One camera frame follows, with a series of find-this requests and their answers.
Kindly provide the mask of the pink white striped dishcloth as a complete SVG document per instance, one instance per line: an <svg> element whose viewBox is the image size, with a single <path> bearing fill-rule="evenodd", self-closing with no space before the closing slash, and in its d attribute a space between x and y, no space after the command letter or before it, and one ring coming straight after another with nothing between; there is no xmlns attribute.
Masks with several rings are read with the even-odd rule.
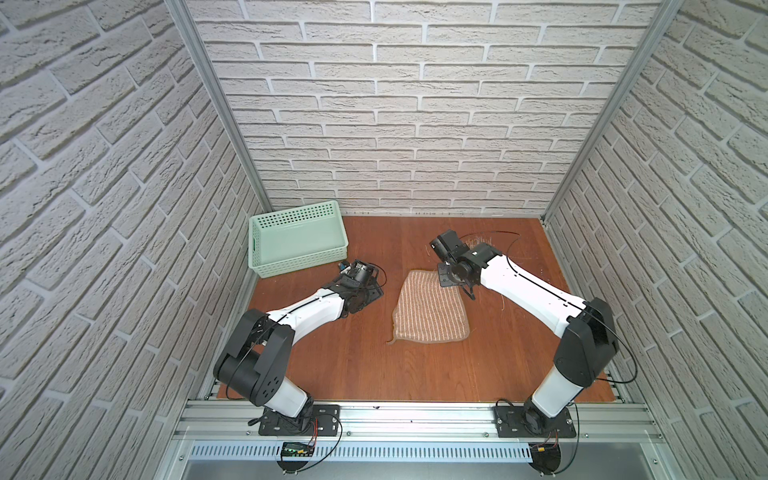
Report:
<svg viewBox="0 0 768 480"><path fill-rule="evenodd" d="M442 287L437 271L411 270L392 313L392 339L387 344L460 342L469 335L461 289Z"/></svg>

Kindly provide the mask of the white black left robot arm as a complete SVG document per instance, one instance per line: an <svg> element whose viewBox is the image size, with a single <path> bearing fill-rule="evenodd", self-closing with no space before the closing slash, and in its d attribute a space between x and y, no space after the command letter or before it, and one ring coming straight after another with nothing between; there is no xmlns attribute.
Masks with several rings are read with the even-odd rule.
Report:
<svg viewBox="0 0 768 480"><path fill-rule="evenodd" d="M293 346L320 327L361 311L383 295L376 276L341 275L309 297L270 312L246 311L213 367L214 377L255 406L288 418L311 408L287 378Z"/></svg>

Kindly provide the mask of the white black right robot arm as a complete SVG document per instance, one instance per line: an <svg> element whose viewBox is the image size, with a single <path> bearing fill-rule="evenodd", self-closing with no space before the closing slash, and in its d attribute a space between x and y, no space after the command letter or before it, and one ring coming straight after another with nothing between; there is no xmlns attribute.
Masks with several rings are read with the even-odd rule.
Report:
<svg viewBox="0 0 768 480"><path fill-rule="evenodd" d="M430 246L468 295L477 285L495 291L559 338L553 366L524 403L522 413L531 432L549 429L568 404L598 380L619 351L610 306L599 298L587 301L548 284L491 245L469 247L452 230L432 240Z"/></svg>

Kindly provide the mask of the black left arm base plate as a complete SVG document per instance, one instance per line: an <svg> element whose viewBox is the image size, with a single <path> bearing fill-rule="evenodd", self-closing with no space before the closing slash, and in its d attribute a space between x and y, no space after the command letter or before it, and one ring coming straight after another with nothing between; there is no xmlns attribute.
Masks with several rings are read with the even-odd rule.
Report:
<svg viewBox="0 0 768 480"><path fill-rule="evenodd" d="M264 408L258 434L265 437L335 437L339 434L340 410L339 404L313 404L297 417L288 417Z"/></svg>

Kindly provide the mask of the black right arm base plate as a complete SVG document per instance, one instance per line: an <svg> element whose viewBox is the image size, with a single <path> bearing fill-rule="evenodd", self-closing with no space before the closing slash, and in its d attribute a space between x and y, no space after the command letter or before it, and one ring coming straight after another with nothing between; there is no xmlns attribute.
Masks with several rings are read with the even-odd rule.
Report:
<svg viewBox="0 0 768 480"><path fill-rule="evenodd" d="M565 438L577 436L575 422L564 408L555 417L547 417L533 404L495 405L494 424L499 438Z"/></svg>

